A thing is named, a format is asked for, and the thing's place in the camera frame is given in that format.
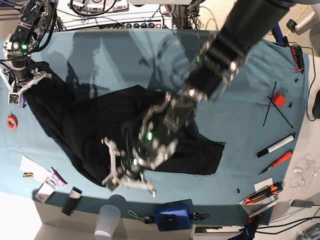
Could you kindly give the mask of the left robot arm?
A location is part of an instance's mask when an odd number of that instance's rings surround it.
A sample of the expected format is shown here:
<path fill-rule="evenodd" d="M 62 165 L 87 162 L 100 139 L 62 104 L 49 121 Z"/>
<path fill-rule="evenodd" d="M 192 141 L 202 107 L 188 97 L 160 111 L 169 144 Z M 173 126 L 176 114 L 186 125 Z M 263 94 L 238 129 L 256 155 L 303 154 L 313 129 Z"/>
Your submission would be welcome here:
<path fill-rule="evenodd" d="M 139 188 L 156 195 L 144 171 L 166 162 L 178 146 L 177 134 L 195 118 L 197 105 L 210 96 L 220 97 L 239 73 L 249 50 L 294 6 L 294 0 L 238 0 L 222 28 L 210 36 L 191 63 L 182 93 L 165 94 L 162 103 L 152 105 L 138 120 L 138 133 L 125 137 L 126 151 L 103 138 L 110 155 L 110 172 L 102 186 Z"/>

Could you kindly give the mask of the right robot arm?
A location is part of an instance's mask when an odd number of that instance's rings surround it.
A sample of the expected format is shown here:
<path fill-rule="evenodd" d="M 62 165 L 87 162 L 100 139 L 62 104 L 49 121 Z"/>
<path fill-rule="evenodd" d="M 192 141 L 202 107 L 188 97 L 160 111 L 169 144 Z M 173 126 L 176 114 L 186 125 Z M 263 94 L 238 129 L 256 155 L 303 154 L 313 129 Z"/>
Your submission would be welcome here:
<path fill-rule="evenodd" d="M 22 106 L 23 94 L 52 74 L 40 70 L 31 54 L 49 43 L 57 20 L 56 1 L 30 0 L 19 12 L 19 23 L 3 43 L 0 77 L 8 89 L 9 104 Z"/>

